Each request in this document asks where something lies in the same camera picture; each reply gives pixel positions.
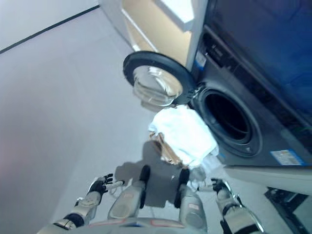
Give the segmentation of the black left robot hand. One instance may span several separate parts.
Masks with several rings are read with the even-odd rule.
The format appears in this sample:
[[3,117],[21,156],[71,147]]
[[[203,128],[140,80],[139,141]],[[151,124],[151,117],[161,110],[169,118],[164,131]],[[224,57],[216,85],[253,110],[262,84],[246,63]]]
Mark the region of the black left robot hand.
[[91,184],[88,192],[89,193],[98,192],[101,195],[103,195],[104,193],[112,189],[121,187],[125,184],[124,180],[113,181],[113,177],[114,177],[113,174],[107,174],[101,177],[96,177],[93,183]]

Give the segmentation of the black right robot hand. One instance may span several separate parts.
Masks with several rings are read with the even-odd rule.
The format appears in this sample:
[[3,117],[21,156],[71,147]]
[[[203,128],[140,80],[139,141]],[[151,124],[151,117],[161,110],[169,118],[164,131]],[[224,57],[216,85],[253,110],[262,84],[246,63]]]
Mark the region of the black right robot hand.
[[211,184],[205,186],[199,186],[196,188],[197,192],[216,192],[219,193],[221,190],[225,190],[229,194],[232,193],[232,189],[226,180],[220,178],[211,178]]

